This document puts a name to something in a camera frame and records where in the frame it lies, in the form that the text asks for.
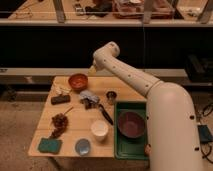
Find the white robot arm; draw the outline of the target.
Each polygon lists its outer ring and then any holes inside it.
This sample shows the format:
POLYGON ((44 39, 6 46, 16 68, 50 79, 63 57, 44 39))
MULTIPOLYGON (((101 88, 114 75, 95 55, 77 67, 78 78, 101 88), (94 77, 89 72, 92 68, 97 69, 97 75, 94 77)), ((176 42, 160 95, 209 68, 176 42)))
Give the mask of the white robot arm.
POLYGON ((180 85, 164 82, 120 60, 111 41, 93 53, 94 71, 106 69, 147 99, 151 171, 204 171, 194 104, 180 85))

